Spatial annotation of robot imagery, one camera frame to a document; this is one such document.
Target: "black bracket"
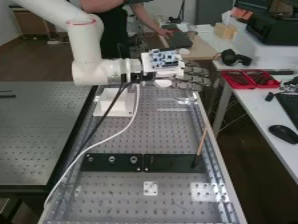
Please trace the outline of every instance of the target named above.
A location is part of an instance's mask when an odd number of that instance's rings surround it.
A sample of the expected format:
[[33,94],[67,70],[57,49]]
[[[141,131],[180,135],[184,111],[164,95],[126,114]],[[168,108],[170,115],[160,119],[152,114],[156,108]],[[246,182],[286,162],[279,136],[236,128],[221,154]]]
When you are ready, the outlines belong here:
[[146,172],[146,173],[204,173],[202,156],[192,167],[194,154],[117,154],[88,153],[81,171]]
[[142,154],[88,153],[81,171],[141,172]]

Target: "small white block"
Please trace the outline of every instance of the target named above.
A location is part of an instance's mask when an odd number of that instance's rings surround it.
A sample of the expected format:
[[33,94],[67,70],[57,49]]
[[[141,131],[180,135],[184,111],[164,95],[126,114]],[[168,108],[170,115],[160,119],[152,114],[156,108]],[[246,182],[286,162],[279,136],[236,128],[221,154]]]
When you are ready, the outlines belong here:
[[158,184],[156,181],[144,182],[144,196],[157,196],[158,195]]

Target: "cardboard box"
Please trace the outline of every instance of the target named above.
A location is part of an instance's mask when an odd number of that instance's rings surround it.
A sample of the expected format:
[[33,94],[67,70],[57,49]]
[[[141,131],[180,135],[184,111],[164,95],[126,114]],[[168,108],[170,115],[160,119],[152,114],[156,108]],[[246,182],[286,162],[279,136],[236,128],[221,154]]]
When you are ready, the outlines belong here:
[[234,25],[224,25],[222,23],[217,23],[214,27],[214,34],[221,39],[233,39],[234,34],[237,32],[237,27]]

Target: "person's arm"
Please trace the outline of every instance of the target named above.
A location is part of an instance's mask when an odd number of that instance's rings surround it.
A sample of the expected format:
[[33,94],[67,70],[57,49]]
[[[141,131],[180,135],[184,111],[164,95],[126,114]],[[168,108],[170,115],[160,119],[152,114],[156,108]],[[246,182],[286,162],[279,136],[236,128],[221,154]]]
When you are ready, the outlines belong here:
[[124,4],[124,0],[81,0],[81,7],[87,13],[101,13]]
[[130,4],[130,8],[133,10],[134,15],[137,16],[138,20],[161,36],[169,38],[173,35],[173,31],[162,29],[150,16],[142,6],[141,3]]

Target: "white cable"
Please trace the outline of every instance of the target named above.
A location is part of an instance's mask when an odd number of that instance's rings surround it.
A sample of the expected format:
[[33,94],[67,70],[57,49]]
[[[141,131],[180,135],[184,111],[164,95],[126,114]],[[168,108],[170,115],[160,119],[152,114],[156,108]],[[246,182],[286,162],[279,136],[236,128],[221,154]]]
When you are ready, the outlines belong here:
[[57,181],[57,183],[56,183],[56,185],[55,185],[52,191],[49,192],[49,195],[48,195],[48,197],[47,197],[47,199],[45,199],[45,202],[44,202],[44,208],[45,208],[45,206],[47,206],[47,204],[48,204],[49,198],[52,197],[52,194],[53,194],[53,192],[56,191],[56,189],[57,189],[57,187],[59,187],[59,185],[60,185],[60,183],[61,183],[64,177],[67,176],[69,170],[72,169],[73,165],[77,163],[77,161],[79,161],[79,159],[81,158],[81,156],[83,156],[91,149],[93,149],[96,146],[101,145],[103,143],[108,142],[111,139],[113,139],[114,137],[117,137],[118,135],[121,135],[121,134],[128,130],[129,126],[132,125],[133,120],[134,120],[136,115],[137,115],[137,109],[138,109],[138,102],[140,102],[140,84],[137,84],[137,100],[136,100],[136,101],[137,101],[137,102],[136,102],[136,108],[134,108],[133,117],[132,117],[132,119],[130,119],[130,121],[129,121],[126,127],[125,127],[118,133],[116,133],[114,135],[112,135],[109,138],[107,138],[105,140],[97,142],[95,145],[89,146],[85,150],[81,151],[81,153],[79,154],[79,156],[76,157],[76,159],[73,160],[73,162],[72,162],[71,165],[68,166],[68,168],[67,168],[67,170],[65,170],[63,176],[60,177],[60,179],[59,179],[59,181]]

